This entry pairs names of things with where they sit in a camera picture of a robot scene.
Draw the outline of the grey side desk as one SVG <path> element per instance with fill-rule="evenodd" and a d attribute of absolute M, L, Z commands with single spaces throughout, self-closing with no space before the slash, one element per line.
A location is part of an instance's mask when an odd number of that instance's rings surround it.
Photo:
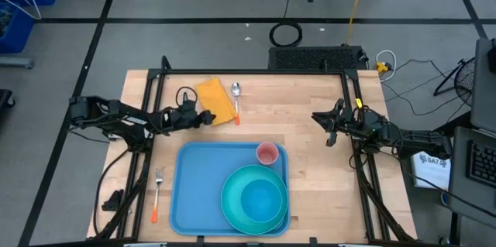
<path fill-rule="evenodd" d="M 496 138 L 484 133 L 456 127 L 453 139 L 453 156 L 449 179 L 449 192 L 455 197 L 449 200 L 449 209 L 473 220 L 496 227 L 496 188 L 467 177 L 467 154 L 469 142 L 475 142 L 496 150 Z"/>

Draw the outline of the black computer case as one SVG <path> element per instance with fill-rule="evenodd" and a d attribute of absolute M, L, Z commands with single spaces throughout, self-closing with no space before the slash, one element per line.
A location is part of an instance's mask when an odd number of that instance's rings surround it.
<path fill-rule="evenodd" d="M 272 47 L 268 68 L 274 70 L 366 70 L 368 56 L 361 46 Z"/>

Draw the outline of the orange-handled metal fork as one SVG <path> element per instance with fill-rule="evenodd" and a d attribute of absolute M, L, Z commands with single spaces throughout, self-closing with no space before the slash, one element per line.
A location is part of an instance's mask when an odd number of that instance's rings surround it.
<path fill-rule="evenodd" d="M 152 217 L 151 217 L 151 222 L 156 223 L 158 220 L 158 201 L 159 201 L 159 194 L 160 194 L 160 185 L 164 181 L 164 172 L 162 168 L 157 168 L 156 173 L 155 173 L 155 184 L 156 184 L 156 190 L 155 190 L 155 195 L 154 195 L 154 202 L 153 202 L 153 212 L 152 212 Z"/>

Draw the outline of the orange-handled metal spoon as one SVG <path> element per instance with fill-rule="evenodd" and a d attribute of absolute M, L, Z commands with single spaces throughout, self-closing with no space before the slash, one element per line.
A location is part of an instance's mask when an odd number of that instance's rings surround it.
<path fill-rule="evenodd" d="M 232 92 L 232 96 L 235 99 L 235 111 L 236 111 L 235 125 L 239 125 L 240 124 L 240 120 L 239 120 L 239 102 L 238 102 L 238 97 L 241 95 L 241 86 L 240 86 L 240 84 L 237 83 L 237 82 L 233 83 L 232 84 L 232 87 L 231 87 L 231 92 Z"/>

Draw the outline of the blue plastic tray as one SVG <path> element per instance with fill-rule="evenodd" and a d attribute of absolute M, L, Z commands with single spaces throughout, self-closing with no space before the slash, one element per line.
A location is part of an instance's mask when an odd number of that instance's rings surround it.
<path fill-rule="evenodd" d="M 174 185 L 170 199 L 170 226 L 180 235 L 203 236 L 280 236 L 291 223 L 291 211 L 284 225 L 265 235 L 246 235 L 235 230 L 221 209 L 222 187 L 242 166 L 262 165 L 256 149 L 262 142 L 189 142 L 177 154 Z M 279 157 L 268 167 L 289 189 L 288 157 L 275 143 Z"/>

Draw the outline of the grey metal bar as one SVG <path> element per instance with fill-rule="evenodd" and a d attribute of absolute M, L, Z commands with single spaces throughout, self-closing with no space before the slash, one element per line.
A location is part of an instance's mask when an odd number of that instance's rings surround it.
<path fill-rule="evenodd" d="M 0 57 L 0 67 L 23 67 L 32 69 L 34 62 L 25 57 Z"/>

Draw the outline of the pink cup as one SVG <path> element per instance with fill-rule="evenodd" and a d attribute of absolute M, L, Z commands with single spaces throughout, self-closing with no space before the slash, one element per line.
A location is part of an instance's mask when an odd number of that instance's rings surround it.
<path fill-rule="evenodd" d="M 277 146 L 272 142 L 262 142 L 256 149 L 256 157 L 264 166 L 275 163 L 279 157 Z"/>

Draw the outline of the black equipment base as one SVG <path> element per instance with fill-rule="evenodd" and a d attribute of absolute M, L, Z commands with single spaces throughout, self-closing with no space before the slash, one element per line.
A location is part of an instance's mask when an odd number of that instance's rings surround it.
<path fill-rule="evenodd" d="M 16 105 L 13 93 L 7 89 L 0 89 L 0 118 L 2 118 L 10 108 Z"/>

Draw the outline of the blue bowl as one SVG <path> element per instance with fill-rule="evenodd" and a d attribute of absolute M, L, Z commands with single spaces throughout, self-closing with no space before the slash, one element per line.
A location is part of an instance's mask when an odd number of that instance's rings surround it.
<path fill-rule="evenodd" d="M 247 217 L 255 222 L 269 222 L 282 210 L 282 193 L 269 180 L 254 180 L 241 193 L 241 205 Z"/>

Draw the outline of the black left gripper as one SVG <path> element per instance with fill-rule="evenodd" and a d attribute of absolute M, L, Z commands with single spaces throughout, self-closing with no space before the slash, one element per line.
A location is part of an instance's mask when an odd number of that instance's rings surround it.
<path fill-rule="evenodd" d="M 181 105 L 172 110 L 169 114 L 170 125 L 173 130 L 198 128 L 200 124 L 211 125 L 216 117 L 210 110 L 204 110 L 200 115 L 195 113 L 183 113 Z"/>

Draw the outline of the white printed paper sheet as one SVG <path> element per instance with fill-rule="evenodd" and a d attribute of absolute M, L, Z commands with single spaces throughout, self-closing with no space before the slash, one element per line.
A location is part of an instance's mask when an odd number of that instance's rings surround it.
<path fill-rule="evenodd" d="M 422 178 L 414 179 L 415 187 L 434 189 L 434 186 L 423 181 L 423 179 L 444 190 L 449 188 L 451 161 L 441 160 L 428 155 L 425 152 L 416 153 L 411 157 L 412 173 Z"/>

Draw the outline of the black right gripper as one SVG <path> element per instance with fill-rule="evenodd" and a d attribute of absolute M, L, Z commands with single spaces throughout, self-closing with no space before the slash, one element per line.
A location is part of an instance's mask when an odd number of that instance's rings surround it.
<path fill-rule="evenodd" d="M 343 107 L 344 100 L 339 98 L 331 111 L 316 111 L 312 118 L 319 124 L 333 123 L 333 129 L 326 129 L 329 134 L 326 145 L 332 147 L 336 143 L 337 132 L 352 136 L 365 136 L 365 107 L 348 108 Z"/>

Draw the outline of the grey panel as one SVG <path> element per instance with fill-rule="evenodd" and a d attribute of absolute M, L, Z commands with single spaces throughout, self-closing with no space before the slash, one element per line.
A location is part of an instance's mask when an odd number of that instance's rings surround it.
<path fill-rule="evenodd" d="M 470 121 L 496 133 L 496 38 L 476 43 Z"/>

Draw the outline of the green plate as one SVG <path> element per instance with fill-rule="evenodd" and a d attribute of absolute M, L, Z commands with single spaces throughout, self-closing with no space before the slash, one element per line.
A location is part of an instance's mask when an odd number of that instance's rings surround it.
<path fill-rule="evenodd" d="M 241 205 L 243 188 L 254 180 L 269 180 L 282 193 L 283 207 L 279 215 L 269 222 L 255 222 L 247 217 Z M 229 175 L 222 187 L 221 209 L 228 223 L 246 235 L 265 235 L 284 225 L 289 211 L 288 189 L 283 179 L 272 169 L 260 165 L 242 166 Z"/>

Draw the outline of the black keyboard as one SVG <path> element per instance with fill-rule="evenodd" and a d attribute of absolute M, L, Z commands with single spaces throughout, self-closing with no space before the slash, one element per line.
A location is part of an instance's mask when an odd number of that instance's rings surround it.
<path fill-rule="evenodd" d="M 469 140 L 466 176 L 479 184 L 496 189 L 496 149 Z"/>

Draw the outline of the black table bracket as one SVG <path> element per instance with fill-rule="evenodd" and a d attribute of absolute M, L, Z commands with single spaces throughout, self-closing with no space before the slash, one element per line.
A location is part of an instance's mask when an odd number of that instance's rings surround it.
<path fill-rule="evenodd" d="M 124 190 L 115 190 L 107 201 L 104 201 L 101 208 L 103 211 L 117 211 L 119 210 L 122 198 L 124 195 Z"/>

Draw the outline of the yellow cloth napkin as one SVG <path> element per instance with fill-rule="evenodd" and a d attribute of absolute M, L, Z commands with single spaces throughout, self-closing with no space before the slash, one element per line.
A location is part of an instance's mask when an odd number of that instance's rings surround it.
<path fill-rule="evenodd" d="M 215 115 L 212 125 L 221 125 L 236 118 L 235 108 L 218 78 L 213 77 L 195 88 L 203 109 Z"/>

